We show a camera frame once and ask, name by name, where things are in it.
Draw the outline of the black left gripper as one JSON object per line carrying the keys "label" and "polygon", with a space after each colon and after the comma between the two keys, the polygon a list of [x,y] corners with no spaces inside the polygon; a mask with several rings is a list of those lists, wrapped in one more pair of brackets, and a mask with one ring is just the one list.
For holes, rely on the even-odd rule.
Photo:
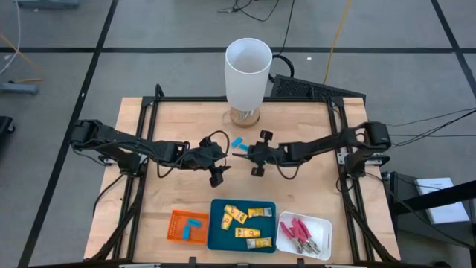
{"label": "black left gripper", "polygon": [[217,161],[225,159],[226,156],[218,143],[206,136],[199,142],[199,147],[186,152],[184,167],[186,170],[208,170],[211,174],[210,186],[216,188],[224,181],[223,173],[231,168],[226,164],[216,165]]}

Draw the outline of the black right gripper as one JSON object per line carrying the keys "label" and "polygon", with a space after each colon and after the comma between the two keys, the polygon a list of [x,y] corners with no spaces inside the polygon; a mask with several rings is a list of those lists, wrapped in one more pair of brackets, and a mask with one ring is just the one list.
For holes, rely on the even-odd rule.
{"label": "black right gripper", "polygon": [[250,145],[247,154],[232,153],[232,156],[248,159],[256,164],[257,166],[251,169],[252,176],[262,177],[265,172],[264,165],[270,163],[276,165],[278,172],[284,177],[280,167],[286,154],[285,145],[279,144],[276,148],[270,147],[268,143],[272,140],[273,133],[268,130],[262,130],[260,137],[263,141],[257,141],[255,145]]}

